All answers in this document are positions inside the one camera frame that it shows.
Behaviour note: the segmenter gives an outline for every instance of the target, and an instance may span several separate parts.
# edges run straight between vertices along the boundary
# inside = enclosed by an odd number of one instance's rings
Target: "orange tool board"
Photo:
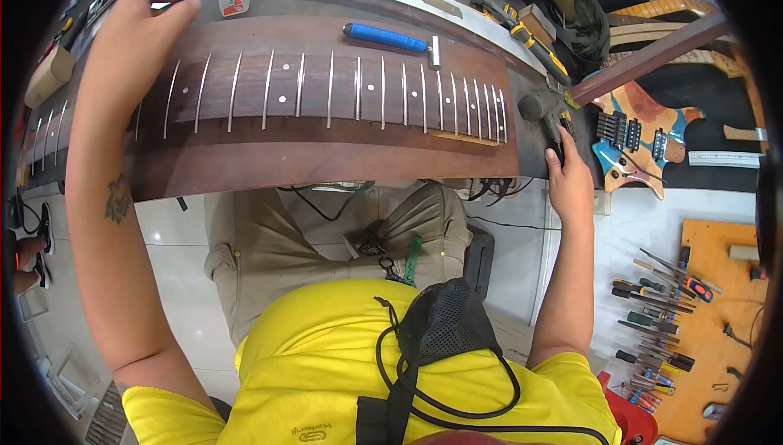
[[[663,372],[674,381],[677,391],[674,396],[661,396],[663,402],[654,416],[661,435],[685,443],[704,443],[706,431],[717,421],[702,418],[701,412],[709,403],[731,401],[739,381],[726,369],[733,367],[744,374],[751,356],[747,347],[723,333],[723,324],[728,321],[734,334],[748,342],[753,319],[767,293],[767,282],[749,280],[751,262],[729,258],[732,244],[757,246],[753,225],[686,219],[681,244],[690,246],[688,271],[716,283],[723,294],[716,293],[709,304],[698,300],[693,314],[678,317],[680,344],[667,348],[689,355],[696,363],[690,372],[681,375]],[[758,340],[762,319],[763,314],[756,319],[753,340]],[[714,390],[713,384],[728,384],[728,389]]]

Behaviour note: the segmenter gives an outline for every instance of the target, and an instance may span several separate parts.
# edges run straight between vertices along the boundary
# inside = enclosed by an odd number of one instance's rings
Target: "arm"
[[[565,165],[561,168],[552,149],[546,150],[546,164],[550,200],[563,231],[533,330],[528,368],[562,352],[587,356],[593,336],[593,177],[573,137],[558,127]]]
[[[93,42],[73,113],[66,214],[87,324],[117,387],[168,390],[212,408],[166,322],[123,174],[123,137],[201,3],[153,17],[150,2],[117,0]]]

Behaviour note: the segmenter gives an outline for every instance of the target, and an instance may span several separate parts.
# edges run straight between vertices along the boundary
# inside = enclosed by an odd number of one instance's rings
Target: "metal ruler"
[[[741,151],[689,151],[690,166],[730,166],[732,168],[759,167],[761,153],[745,153]]]

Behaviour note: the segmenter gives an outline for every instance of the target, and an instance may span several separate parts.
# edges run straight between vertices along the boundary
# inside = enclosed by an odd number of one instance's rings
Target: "sneaker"
[[[44,253],[47,255],[54,254],[54,233],[52,232],[52,215],[49,210],[49,204],[44,202],[41,206],[41,223],[38,225],[38,235],[44,236],[46,240],[46,246],[44,246]]]
[[[35,266],[33,266],[33,270],[38,274],[38,285],[42,288],[49,288],[49,282],[52,280],[52,276],[49,275],[49,269],[46,268],[46,262],[44,261],[44,257],[41,256],[41,253],[35,254]]]

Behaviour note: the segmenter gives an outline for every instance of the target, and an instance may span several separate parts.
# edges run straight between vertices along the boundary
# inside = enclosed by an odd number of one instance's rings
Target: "tattoo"
[[[116,182],[110,182],[109,199],[106,201],[106,218],[120,224],[122,218],[128,214],[131,205],[131,187],[128,185],[128,177],[120,173]]]

